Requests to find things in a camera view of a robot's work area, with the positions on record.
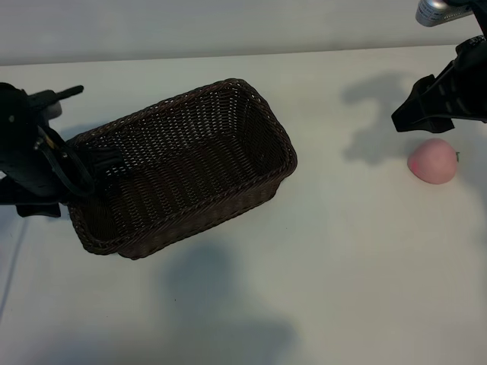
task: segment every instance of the brown wicker basket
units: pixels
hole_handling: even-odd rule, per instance
[[[296,153],[269,104],[231,79],[81,133],[76,148],[117,147],[125,166],[69,204],[85,249],[140,259],[270,200]]]

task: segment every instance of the basket rim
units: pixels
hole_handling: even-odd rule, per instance
[[[69,143],[71,143],[73,147],[77,147],[80,144],[89,142],[95,138],[99,138],[102,135],[106,135],[110,132],[114,132],[116,130],[124,128],[127,125],[139,121],[140,119],[144,119],[146,116],[154,113],[154,111],[157,111],[159,113],[161,111],[163,112],[168,109],[173,109],[181,103],[186,103],[188,100],[195,99],[203,94],[207,94],[208,92],[216,92],[228,87],[238,87],[239,89],[243,90],[249,96],[249,100],[261,112],[267,115],[267,121],[272,127],[272,132],[275,133],[275,136],[279,139],[279,144],[282,146],[283,152],[285,152],[285,162],[279,168],[271,170],[265,175],[258,176],[255,179],[240,184],[239,186],[235,186],[224,192],[221,192],[220,194],[213,195],[207,199],[201,200],[195,205],[191,205],[176,213],[170,214],[163,219],[160,219],[159,221],[155,221],[153,224],[141,228],[140,230],[136,230],[132,233],[118,236],[109,240],[101,240],[93,236],[93,234],[91,234],[88,229],[86,220],[84,219],[81,209],[78,208],[75,203],[69,204],[69,214],[71,216],[72,223],[75,226],[75,230],[79,235],[82,235],[83,238],[91,244],[91,247],[89,249],[90,251],[105,255],[115,253],[119,249],[132,244],[135,239],[143,240],[148,236],[158,234],[166,229],[169,224],[178,224],[182,219],[187,219],[188,216],[190,216],[191,214],[203,214],[207,209],[214,206],[212,203],[224,202],[229,198],[233,198],[235,195],[239,195],[251,189],[258,189],[270,183],[280,183],[285,177],[291,175],[294,172],[298,163],[298,159],[296,156],[296,152],[291,145],[288,134],[275,117],[267,101],[263,97],[261,97],[256,89],[250,86],[245,80],[237,78],[229,78],[227,80],[218,81],[214,84],[198,87],[193,91],[183,93],[166,100],[162,100],[159,103],[148,106],[128,116],[119,118],[113,122],[109,122],[95,129],[82,132],[81,134],[69,140]],[[81,241],[86,248],[86,242],[84,242],[84,240]]]

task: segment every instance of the white table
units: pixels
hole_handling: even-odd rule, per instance
[[[434,136],[390,120],[453,57],[437,46],[0,68],[28,92],[86,87],[52,123],[65,137],[244,78],[299,160],[269,203],[135,262],[85,252],[66,218],[3,208],[4,291],[20,249],[0,363],[485,365],[487,126],[440,136],[460,170],[430,186],[406,156]]]

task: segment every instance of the pink peach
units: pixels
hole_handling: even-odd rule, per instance
[[[443,139],[429,139],[409,156],[408,167],[427,183],[444,184],[457,172],[457,152]]]

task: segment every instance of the white wall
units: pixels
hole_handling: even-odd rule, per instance
[[[458,43],[416,0],[2,0],[0,65]]]

